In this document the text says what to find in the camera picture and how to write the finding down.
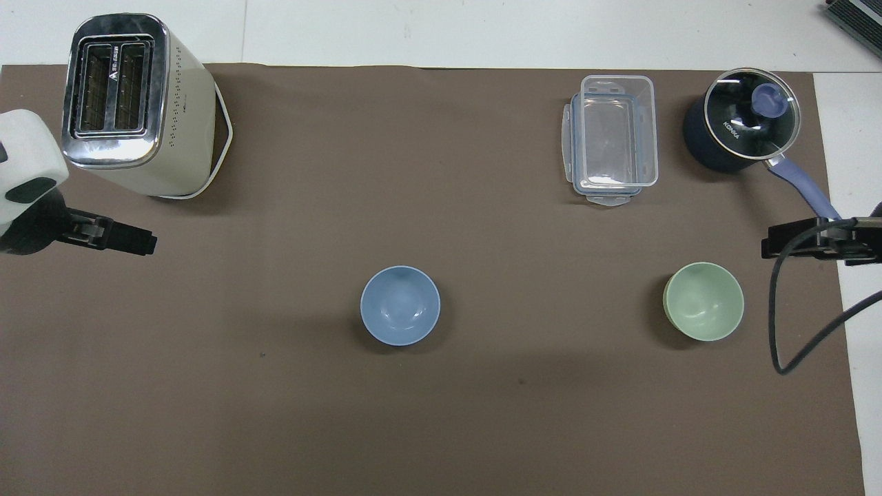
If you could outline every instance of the toaster slot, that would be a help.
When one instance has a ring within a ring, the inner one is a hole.
[[[114,129],[137,131],[143,127],[147,97],[149,52],[144,43],[126,43],[120,49]]]
[[[79,109],[79,129],[81,131],[101,131],[104,129],[104,110],[108,99],[108,75],[113,58],[110,45],[88,45],[86,47],[86,70],[83,74],[83,91]]]

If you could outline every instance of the blue bowl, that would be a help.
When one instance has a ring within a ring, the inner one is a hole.
[[[438,288],[418,268],[385,268],[370,278],[362,292],[364,326],[392,346],[414,344],[429,335],[440,313]]]

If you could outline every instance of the lid knob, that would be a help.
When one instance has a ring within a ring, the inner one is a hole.
[[[789,107],[789,100],[781,87],[774,83],[764,83],[753,90],[751,110],[758,116],[771,119],[783,116]]]

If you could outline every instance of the clear plastic container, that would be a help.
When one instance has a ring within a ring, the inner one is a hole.
[[[653,83],[588,76],[564,106],[564,172],[588,201],[622,205],[658,180]]]

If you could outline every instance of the black cable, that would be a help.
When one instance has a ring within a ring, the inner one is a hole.
[[[780,375],[791,373],[793,369],[795,369],[796,366],[815,349],[815,347],[824,341],[824,339],[837,327],[844,324],[846,320],[851,319],[868,306],[882,301],[882,290],[864,298],[845,312],[841,313],[838,317],[831,320],[829,324],[811,338],[811,341],[799,350],[799,353],[796,353],[796,356],[793,357],[786,366],[781,366],[781,359],[778,357],[778,340],[775,336],[774,321],[775,293],[778,289],[778,275],[781,272],[781,266],[784,264],[784,260],[787,259],[789,254],[792,253],[798,245],[821,231],[835,228],[853,229],[856,225],[857,219],[844,219],[841,221],[824,222],[810,229],[806,229],[785,244],[784,248],[781,249],[781,254],[778,255],[778,259],[775,260],[774,267],[772,268],[772,280],[769,282],[769,349],[772,351],[772,365],[774,365],[775,371]]]

